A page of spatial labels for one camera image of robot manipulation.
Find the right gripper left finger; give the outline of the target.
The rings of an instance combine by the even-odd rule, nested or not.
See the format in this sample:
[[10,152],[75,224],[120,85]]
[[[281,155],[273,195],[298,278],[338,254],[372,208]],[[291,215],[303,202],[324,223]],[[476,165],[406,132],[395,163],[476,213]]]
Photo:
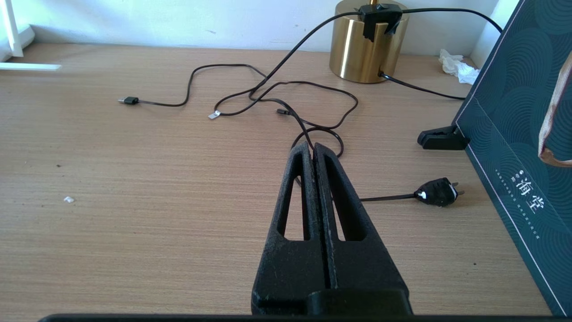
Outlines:
[[[302,180],[303,239],[285,237],[294,180]],[[323,226],[307,144],[290,151],[251,294],[254,315],[303,315],[307,297],[326,287]]]

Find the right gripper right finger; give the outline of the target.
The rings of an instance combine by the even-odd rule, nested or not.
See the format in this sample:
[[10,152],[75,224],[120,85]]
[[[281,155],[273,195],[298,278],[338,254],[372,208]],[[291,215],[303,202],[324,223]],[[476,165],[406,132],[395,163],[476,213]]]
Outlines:
[[314,315],[409,316],[409,291],[335,153],[313,153],[325,289],[313,294]]

